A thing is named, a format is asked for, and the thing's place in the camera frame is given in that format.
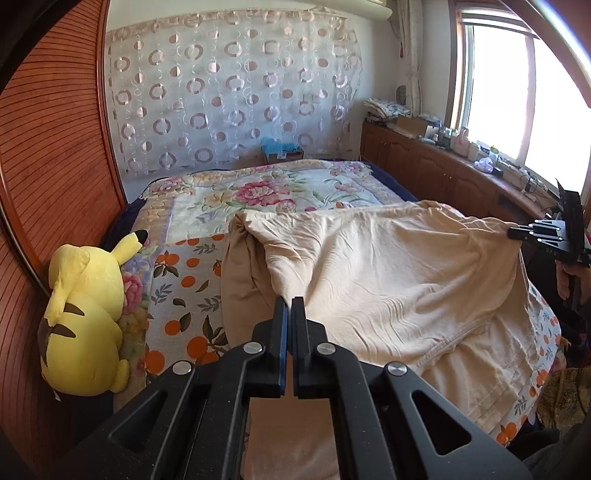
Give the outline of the person's right hand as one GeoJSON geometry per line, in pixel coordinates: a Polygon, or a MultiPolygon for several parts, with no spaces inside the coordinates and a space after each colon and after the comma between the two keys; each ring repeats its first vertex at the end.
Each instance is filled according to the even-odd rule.
{"type": "Polygon", "coordinates": [[[591,295],[591,269],[578,264],[564,264],[556,261],[557,290],[563,300],[570,297],[570,277],[580,280],[580,304],[585,304],[591,295]]]}

